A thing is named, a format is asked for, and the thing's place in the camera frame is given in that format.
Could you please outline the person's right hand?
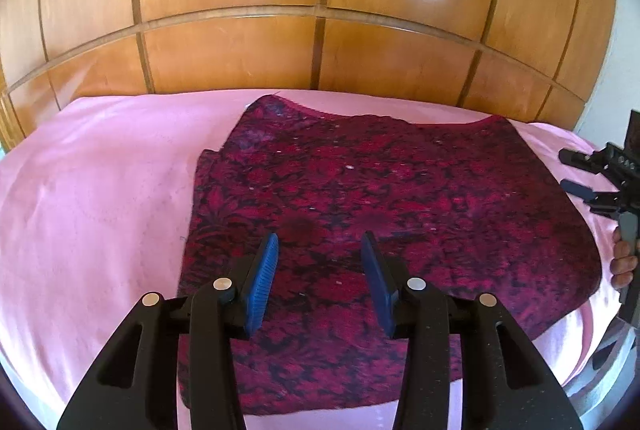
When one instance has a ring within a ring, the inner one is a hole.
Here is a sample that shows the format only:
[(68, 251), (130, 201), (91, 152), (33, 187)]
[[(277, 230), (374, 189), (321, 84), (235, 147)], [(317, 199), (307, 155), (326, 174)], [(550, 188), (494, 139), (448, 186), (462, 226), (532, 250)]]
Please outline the person's right hand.
[(633, 248), (630, 242), (623, 239), (620, 229), (616, 227), (613, 231), (613, 260), (610, 264), (611, 283), (616, 290), (628, 287), (634, 280), (634, 271), (639, 263), (638, 251), (639, 242), (636, 242), (636, 247)]

